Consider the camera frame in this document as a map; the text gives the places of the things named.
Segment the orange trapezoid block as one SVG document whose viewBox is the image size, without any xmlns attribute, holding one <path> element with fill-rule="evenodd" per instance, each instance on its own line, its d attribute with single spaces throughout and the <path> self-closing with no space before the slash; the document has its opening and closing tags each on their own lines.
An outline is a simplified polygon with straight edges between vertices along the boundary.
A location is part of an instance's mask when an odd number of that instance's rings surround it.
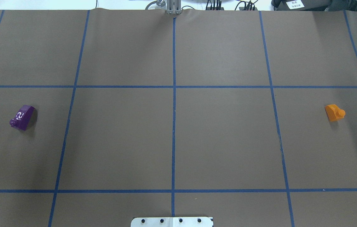
<svg viewBox="0 0 357 227">
<path fill-rule="evenodd" d="M 346 115 L 344 109 L 339 108 L 335 104 L 326 105 L 324 109 L 330 122 L 336 122 L 340 119 L 343 119 Z"/>
</svg>

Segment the purple trapezoid block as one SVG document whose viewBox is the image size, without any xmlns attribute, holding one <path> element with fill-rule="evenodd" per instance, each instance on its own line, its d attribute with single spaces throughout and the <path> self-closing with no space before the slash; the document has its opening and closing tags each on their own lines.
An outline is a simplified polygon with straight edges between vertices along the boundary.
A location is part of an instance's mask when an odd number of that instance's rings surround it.
<svg viewBox="0 0 357 227">
<path fill-rule="evenodd" d="M 31 105 L 23 105 L 15 117 L 10 119 L 10 126 L 18 130 L 26 131 L 34 110 L 35 108 Z"/>
</svg>

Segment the brown paper table mat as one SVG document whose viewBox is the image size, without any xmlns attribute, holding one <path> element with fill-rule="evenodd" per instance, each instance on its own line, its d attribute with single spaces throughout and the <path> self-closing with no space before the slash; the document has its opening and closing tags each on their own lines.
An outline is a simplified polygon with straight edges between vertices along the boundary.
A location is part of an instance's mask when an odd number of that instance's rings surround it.
<svg viewBox="0 0 357 227">
<path fill-rule="evenodd" d="M 0 10 L 0 227 L 190 216 L 357 227 L 357 12 Z"/>
</svg>

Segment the white metal mounting plate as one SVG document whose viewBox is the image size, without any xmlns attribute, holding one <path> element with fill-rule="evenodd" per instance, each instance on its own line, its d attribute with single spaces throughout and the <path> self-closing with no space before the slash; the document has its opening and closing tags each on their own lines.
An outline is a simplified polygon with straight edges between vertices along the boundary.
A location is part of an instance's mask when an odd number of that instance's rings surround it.
<svg viewBox="0 0 357 227">
<path fill-rule="evenodd" d="M 138 217 L 131 227 L 213 227 L 212 217 Z"/>
</svg>

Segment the black device with label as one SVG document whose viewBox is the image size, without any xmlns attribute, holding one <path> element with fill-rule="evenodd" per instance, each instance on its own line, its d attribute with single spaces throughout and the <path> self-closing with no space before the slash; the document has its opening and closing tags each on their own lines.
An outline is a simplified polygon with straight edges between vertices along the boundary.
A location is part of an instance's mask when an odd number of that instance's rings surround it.
<svg viewBox="0 0 357 227">
<path fill-rule="evenodd" d="M 357 0 L 272 0 L 274 11 L 357 11 Z"/>
</svg>

